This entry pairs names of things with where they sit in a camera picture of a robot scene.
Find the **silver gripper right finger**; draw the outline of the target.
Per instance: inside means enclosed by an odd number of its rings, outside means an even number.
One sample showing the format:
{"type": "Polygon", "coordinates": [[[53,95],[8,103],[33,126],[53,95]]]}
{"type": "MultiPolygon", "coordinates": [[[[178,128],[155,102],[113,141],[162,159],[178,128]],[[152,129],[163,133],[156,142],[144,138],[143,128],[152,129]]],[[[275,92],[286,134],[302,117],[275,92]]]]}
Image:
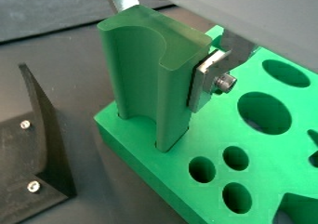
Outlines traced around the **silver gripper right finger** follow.
{"type": "Polygon", "coordinates": [[[256,45],[238,34],[223,31],[220,49],[215,49],[194,68],[187,106],[198,112],[216,91],[228,93],[238,79],[230,71],[252,56],[256,45]]]}

